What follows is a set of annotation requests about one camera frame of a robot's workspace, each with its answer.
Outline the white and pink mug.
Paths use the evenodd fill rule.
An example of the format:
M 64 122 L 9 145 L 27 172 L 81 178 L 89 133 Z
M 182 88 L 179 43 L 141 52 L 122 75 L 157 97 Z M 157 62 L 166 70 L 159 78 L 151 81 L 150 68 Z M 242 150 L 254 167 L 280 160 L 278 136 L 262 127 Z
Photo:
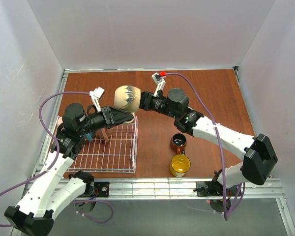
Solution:
M 100 130 L 97 130 L 95 133 L 98 138 L 104 140 L 105 142 L 108 142 L 110 140 L 110 137 L 112 136 L 113 130 L 102 128 Z

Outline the blue floral mug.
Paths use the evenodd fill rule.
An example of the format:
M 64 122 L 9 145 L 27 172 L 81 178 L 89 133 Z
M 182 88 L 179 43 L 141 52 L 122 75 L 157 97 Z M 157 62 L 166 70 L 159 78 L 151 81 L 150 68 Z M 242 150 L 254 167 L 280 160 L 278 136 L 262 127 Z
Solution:
M 84 134 L 84 139 L 91 143 L 93 140 L 93 136 L 94 136 L 94 132 L 89 132 Z

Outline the beige ceramic mug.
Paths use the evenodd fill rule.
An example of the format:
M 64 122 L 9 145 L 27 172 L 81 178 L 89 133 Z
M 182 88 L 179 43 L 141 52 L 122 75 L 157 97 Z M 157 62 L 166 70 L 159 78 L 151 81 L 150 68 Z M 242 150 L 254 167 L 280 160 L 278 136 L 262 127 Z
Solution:
M 139 110 L 140 100 L 141 90 L 135 86 L 124 85 L 115 90 L 114 107 L 133 115 L 133 119 L 126 121 L 126 123 L 134 121 L 135 113 Z

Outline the pink faceted mug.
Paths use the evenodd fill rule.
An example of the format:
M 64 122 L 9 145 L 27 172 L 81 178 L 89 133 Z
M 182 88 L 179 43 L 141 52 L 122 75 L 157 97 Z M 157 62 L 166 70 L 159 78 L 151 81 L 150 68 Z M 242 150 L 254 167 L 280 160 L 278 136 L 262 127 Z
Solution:
M 58 127 L 63 123 L 62 121 L 62 117 L 57 116 L 57 122 L 56 122 L 56 129 L 58 129 Z

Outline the brown mug black interior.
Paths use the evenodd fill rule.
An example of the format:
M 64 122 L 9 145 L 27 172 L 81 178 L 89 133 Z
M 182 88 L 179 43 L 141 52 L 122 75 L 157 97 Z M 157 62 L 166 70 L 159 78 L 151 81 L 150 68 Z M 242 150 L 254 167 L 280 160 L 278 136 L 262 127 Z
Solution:
M 187 139 L 181 133 L 176 133 L 172 136 L 170 147 L 176 154 L 182 154 L 182 150 L 186 147 Z

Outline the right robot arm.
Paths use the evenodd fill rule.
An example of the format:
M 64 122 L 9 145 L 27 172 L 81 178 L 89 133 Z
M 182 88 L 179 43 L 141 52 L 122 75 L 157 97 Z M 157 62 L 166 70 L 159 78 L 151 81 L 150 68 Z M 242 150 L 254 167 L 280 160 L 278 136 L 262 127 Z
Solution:
M 167 96 L 141 93 L 140 109 L 155 111 L 175 119 L 175 127 L 182 133 L 222 146 L 242 160 L 241 163 L 222 169 L 212 180 L 217 193 L 244 182 L 263 185 L 278 162 L 270 138 L 264 134 L 254 137 L 214 123 L 189 106 L 189 97 L 180 88 L 173 88 Z

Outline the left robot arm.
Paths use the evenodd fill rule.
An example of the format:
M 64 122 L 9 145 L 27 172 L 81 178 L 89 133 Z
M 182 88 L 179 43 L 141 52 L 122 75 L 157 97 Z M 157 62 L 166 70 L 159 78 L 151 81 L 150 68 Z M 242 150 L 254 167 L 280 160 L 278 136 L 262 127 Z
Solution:
M 85 144 L 87 134 L 132 121 L 134 115 L 110 106 L 90 114 L 80 103 L 65 108 L 57 128 L 57 141 L 51 146 L 45 167 L 25 196 L 4 215 L 17 230 L 29 236 L 46 236 L 56 217 L 77 197 L 94 194 L 94 177 L 83 171 L 70 176 L 58 192 L 56 186 Z

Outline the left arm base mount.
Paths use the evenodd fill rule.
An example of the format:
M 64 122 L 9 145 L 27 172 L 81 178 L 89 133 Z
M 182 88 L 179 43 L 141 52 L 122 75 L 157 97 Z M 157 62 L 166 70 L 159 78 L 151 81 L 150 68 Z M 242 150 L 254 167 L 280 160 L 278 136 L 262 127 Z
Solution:
M 91 198 L 106 198 L 109 196 L 110 183 L 109 182 L 94 182 L 90 185 Z

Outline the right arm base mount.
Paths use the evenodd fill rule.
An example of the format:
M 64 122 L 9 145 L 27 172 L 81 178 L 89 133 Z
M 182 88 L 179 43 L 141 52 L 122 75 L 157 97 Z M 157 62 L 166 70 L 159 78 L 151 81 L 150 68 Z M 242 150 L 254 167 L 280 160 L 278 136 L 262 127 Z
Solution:
M 239 190 L 238 196 L 242 195 L 242 191 L 240 187 L 233 186 L 229 189 L 226 189 L 226 197 L 235 196 L 237 191 Z M 197 193 L 198 197 L 204 196 L 223 196 L 223 187 L 217 181 L 198 181 L 196 182 L 196 188 L 193 190 Z

